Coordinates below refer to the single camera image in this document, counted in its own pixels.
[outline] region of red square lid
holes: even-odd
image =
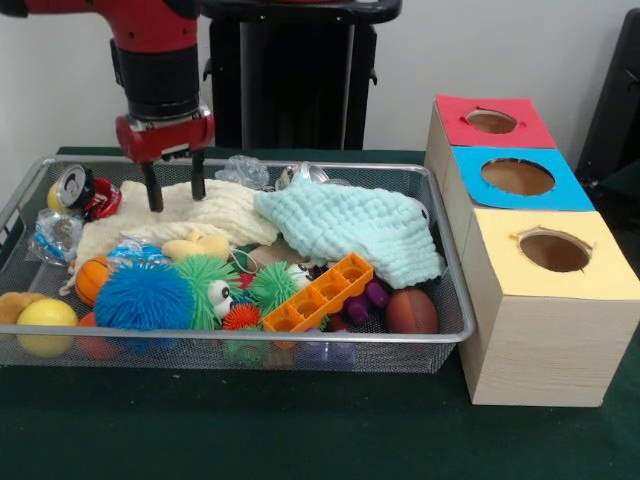
[[[557,148],[530,99],[437,95],[436,104],[453,146]]]

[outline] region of plastic bag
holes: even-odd
[[[162,253],[162,249],[142,239],[127,237],[107,254],[107,262],[115,269],[120,265],[133,263],[171,263],[171,259]]]
[[[264,190],[269,185],[269,170],[257,158],[235,155],[229,158],[224,170],[216,172],[216,178],[254,190]]]
[[[40,260],[66,266],[76,258],[82,238],[82,219],[50,208],[41,210],[36,231],[29,241],[29,251]]]

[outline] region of wooden cube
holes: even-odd
[[[462,267],[474,404],[602,403],[640,318],[640,282],[597,212],[474,208]]]

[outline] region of orange ice cube tray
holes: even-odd
[[[299,333],[318,328],[326,315],[342,310],[345,300],[364,292],[371,280],[373,267],[351,253],[267,315],[262,325],[269,332]]]

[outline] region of metal basket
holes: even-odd
[[[0,293],[40,292],[54,298],[69,277],[65,268],[44,264],[27,249],[38,211],[46,206],[47,192],[62,171],[72,163],[91,168],[96,177],[120,185],[124,180],[143,181],[130,161],[116,157],[56,156],[36,165],[18,186],[0,214],[3,229],[0,248]],[[295,162],[264,162],[275,180],[282,169]],[[208,160],[205,174],[213,178],[225,160]],[[435,179],[428,170],[414,165],[316,163],[331,178],[352,185],[385,188],[422,202],[430,213],[430,228],[438,251],[446,258],[446,273],[424,288],[434,302],[440,330],[435,335],[390,334],[383,313],[349,333],[286,334],[228,331],[139,332],[106,328],[61,328],[0,325],[0,364],[46,366],[97,366],[128,368],[288,369],[354,372],[435,373],[456,343],[471,335],[475,318],[460,269],[451,230]],[[187,161],[158,163],[162,185],[189,181]],[[89,312],[75,293],[64,298],[79,317]],[[66,353],[39,358],[20,345],[23,335],[40,335],[40,342],[59,342],[73,337]],[[282,350],[278,341],[295,342]]]

